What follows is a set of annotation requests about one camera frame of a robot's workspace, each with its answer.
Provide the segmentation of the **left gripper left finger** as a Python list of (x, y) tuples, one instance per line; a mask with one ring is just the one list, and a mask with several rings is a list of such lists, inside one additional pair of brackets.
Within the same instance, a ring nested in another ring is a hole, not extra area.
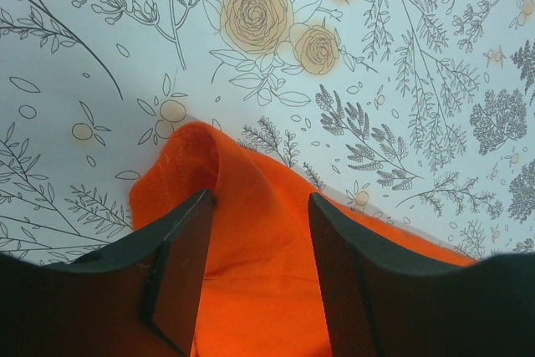
[(2, 355), (189, 355), (213, 210), (212, 193), (199, 191), (71, 263), (2, 256)]

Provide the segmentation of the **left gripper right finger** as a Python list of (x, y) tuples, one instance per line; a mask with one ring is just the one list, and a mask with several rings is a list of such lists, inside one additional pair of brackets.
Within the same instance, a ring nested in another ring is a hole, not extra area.
[(462, 268), (388, 240), (319, 194), (308, 215), (333, 355), (533, 355), (531, 253)]

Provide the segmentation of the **orange t-shirt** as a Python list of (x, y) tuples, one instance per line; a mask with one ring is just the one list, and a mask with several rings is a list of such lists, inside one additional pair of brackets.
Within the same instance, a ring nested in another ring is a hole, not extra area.
[(204, 189), (213, 192), (215, 210), (192, 354), (331, 355), (308, 222), (313, 186), (192, 122), (132, 187), (134, 228)]

